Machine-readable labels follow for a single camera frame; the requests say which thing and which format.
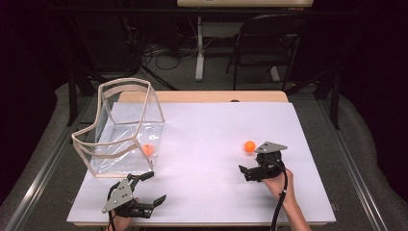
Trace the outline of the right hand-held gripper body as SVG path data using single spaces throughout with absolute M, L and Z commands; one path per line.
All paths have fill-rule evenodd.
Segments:
M 277 177 L 284 170 L 281 151 L 285 149 L 286 145 L 266 141 L 255 150 L 259 168 L 257 180 Z

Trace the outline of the person's left hand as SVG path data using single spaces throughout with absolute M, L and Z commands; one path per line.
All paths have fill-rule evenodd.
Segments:
M 113 219 L 110 221 L 108 227 L 106 228 L 106 231 L 126 231 L 131 222 L 131 218 L 113 216 Z

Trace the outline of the clear plastic bag beige trim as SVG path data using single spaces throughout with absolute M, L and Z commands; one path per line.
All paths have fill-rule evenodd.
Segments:
M 138 78 L 121 78 L 99 86 L 95 121 L 71 138 L 92 176 L 124 177 L 155 169 L 164 125 L 152 85 Z M 145 143 L 154 145 L 152 156 L 143 153 Z

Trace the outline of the person's right hand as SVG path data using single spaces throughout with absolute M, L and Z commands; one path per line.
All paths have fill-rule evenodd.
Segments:
M 293 187 L 293 173 L 287 168 L 286 173 L 281 173 L 277 177 L 264 179 L 263 183 L 268 187 L 272 196 L 278 200 L 282 192 L 286 192 L 283 207 L 289 208 L 296 202 L 294 187 Z

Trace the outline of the black stand post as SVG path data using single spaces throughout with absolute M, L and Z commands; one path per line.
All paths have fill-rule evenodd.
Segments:
M 331 113 L 330 118 L 334 127 L 339 130 L 339 101 L 340 101 L 340 76 L 335 73 L 333 76 L 333 88 L 331 97 Z
M 71 126 L 77 117 L 77 92 L 75 73 L 71 69 L 68 75 L 68 101 L 69 101 L 69 120 L 67 125 Z

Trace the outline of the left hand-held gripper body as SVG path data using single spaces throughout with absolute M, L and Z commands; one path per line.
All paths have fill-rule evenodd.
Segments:
M 139 181 L 138 176 L 127 176 L 114 184 L 109 190 L 102 213 L 123 218 L 150 218 L 153 206 L 139 203 L 133 196 L 135 186 Z

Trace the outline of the white desk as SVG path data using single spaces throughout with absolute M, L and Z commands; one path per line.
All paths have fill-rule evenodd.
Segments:
M 244 10 L 244 9 L 304 9 L 310 8 L 314 0 L 177 0 L 179 8 L 189 10 Z M 204 76 L 204 38 L 225 39 L 234 36 L 242 25 L 241 22 L 208 22 L 201 16 L 197 18 L 197 61 L 195 80 L 202 81 Z

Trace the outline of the black folding chair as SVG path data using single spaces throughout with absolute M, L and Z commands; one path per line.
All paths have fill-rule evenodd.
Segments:
M 291 76 L 293 61 L 308 22 L 300 15 L 261 14 L 244 22 L 233 38 L 233 54 L 225 72 L 233 68 L 233 89 L 239 67 L 286 68 L 281 90 Z

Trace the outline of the metal floor rail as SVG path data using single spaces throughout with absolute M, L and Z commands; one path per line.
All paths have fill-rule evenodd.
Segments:
M 323 114 L 323 118 L 330 130 L 330 133 L 334 137 L 337 145 L 341 151 L 341 159 L 346 172 L 350 178 L 351 184 L 353 185 L 354 191 L 356 192 L 360 204 L 362 205 L 366 217 L 368 218 L 371 228 L 373 231 L 389 231 L 388 227 L 382 218 L 376 203 L 370 193 L 370 190 L 365 183 L 360 170 L 356 166 L 351 153 L 345 143 L 344 137 L 340 130 L 338 130 L 333 124 L 330 118 L 330 109 L 328 103 L 322 100 L 317 101 L 319 109 Z
M 58 102 L 34 155 L 0 208 L 5 215 L 0 231 L 82 231 L 66 220 L 85 175 L 70 135 L 84 124 L 93 101 L 82 97 L 74 120 L 67 103 Z

